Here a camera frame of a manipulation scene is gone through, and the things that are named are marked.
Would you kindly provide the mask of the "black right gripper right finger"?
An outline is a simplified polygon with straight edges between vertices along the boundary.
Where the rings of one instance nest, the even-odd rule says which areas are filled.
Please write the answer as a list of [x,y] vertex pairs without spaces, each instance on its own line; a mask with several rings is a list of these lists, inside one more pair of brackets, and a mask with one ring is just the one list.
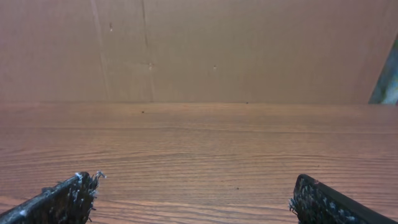
[[300,224],[397,224],[306,174],[297,177],[289,210]]

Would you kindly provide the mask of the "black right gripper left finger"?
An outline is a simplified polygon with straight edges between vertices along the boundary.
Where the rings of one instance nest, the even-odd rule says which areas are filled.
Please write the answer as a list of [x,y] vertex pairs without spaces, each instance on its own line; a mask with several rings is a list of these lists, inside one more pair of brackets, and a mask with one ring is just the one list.
[[97,188],[103,172],[77,172],[71,178],[1,214],[1,224],[85,224],[95,209]]

